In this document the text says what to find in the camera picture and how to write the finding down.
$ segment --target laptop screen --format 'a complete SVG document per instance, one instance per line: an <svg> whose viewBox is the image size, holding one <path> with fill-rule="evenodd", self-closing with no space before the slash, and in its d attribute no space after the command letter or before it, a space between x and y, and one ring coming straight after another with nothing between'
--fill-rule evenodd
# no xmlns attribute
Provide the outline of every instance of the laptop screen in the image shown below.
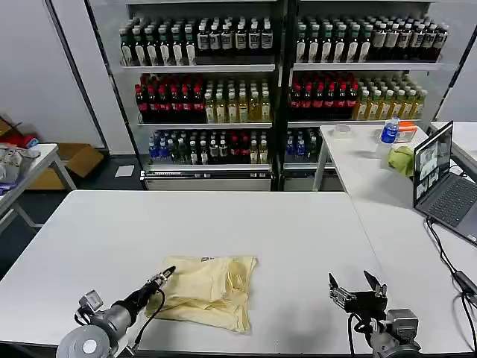
<svg viewBox="0 0 477 358"><path fill-rule="evenodd" d="M414 149L414 206L449 173L452 127L447 123Z"/></svg>

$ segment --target laptop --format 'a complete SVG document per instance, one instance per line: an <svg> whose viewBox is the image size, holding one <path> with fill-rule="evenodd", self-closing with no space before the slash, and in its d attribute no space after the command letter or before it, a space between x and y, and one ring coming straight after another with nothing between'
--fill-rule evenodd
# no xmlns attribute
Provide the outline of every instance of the laptop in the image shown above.
<svg viewBox="0 0 477 358"><path fill-rule="evenodd" d="M477 245L477 184L450 172L453 122L414 149L414 208Z"/></svg>

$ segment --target laptop keyboard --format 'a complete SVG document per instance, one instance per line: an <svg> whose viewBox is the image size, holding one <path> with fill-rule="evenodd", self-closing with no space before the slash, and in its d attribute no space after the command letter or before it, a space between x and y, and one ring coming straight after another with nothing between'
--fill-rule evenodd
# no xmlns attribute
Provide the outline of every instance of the laptop keyboard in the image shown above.
<svg viewBox="0 0 477 358"><path fill-rule="evenodd" d="M477 186L468 180L456 180L436 200L429 212L452 227L457 227L477 201Z"/></svg>

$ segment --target yellow cloth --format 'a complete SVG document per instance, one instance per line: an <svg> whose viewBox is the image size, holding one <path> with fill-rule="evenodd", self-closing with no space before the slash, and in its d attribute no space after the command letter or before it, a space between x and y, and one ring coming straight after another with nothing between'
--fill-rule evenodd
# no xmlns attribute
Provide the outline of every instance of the yellow cloth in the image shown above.
<svg viewBox="0 0 477 358"><path fill-rule="evenodd" d="M165 303L157 318L192 321L244 333L250 330L247 314L250 275L255 257L166 257L163 267L176 266L163 287ZM151 316L162 300L149 300Z"/></svg>
<svg viewBox="0 0 477 358"><path fill-rule="evenodd" d="M389 166L406 177L414 175L414 152L406 146L392 148L388 157Z"/></svg>

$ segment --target white table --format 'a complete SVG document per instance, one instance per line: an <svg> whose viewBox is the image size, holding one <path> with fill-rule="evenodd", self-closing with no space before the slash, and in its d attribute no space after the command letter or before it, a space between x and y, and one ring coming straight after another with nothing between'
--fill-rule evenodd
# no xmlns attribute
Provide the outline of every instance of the white table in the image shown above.
<svg viewBox="0 0 477 358"><path fill-rule="evenodd" d="M68 190L75 190L76 186L65 166L58 157L58 145L56 144L39 144L32 148L40 153L35 158L24 174L23 179L12 190L0 196L0 233L15 219L16 214L20 215L25 222L32 228L39 228L42 224L35 224L30 216L17 204L15 200L43 173L43 171L51 166L57 173L59 179Z"/></svg>
<svg viewBox="0 0 477 358"><path fill-rule="evenodd" d="M352 126L351 139L333 138L332 129L320 128L324 150L350 194L384 271L388 291L400 307L410 308L420 320L417 341L422 352L469 351L466 339L472 340L467 318L460 298L455 301L458 292L439 260L424 216L412 208L412 181L373 157L382 127ZM425 138L419 130L410 146ZM477 250L438 225L435 228L454 265L477 282Z"/></svg>
<svg viewBox="0 0 477 358"><path fill-rule="evenodd" d="M441 129L447 122L431 122L433 130ZM454 122L452 154L466 173L477 182L477 123Z"/></svg>
<svg viewBox="0 0 477 358"><path fill-rule="evenodd" d="M369 289L364 269L381 278L343 192L76 190L0 281L0 342L58 345L77 327L85 292L109 307L168 255L256 255L252 332L156 319L143 350L348 354L347 314L329 298L328 273L349 290ZM354 341L371 352L363 335Z"/></svg>

